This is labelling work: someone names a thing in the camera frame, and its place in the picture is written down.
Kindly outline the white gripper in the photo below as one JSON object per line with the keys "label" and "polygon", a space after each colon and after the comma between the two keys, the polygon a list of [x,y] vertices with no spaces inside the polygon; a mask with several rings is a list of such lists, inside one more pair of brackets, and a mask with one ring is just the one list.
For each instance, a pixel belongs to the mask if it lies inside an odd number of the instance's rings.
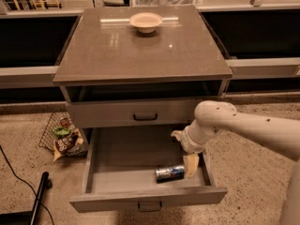
{"label": "white gripper", "polygon": [[177,141],[181,142],[183,149],[189,154],[183,156],[185,165],[185,177],[192,178],[199,165],[199,156],[204,150],[206,136],[201,127],[187,126],[184,130],[174,130],[171,133]]}

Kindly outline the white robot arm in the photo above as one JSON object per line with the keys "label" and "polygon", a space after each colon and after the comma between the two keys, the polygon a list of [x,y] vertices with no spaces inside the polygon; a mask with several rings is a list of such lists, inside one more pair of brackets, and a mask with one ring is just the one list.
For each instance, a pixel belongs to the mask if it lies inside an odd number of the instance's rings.
{"label": "white robot arm", "polygon": [[279,225],[300,225],[300,122],[298,120],[238,112],[228,102],[206,100],[194,110],[194,120],[171,136],[190,158],[200,154],[204,144],[221,130],[229,130],[296,162]]}

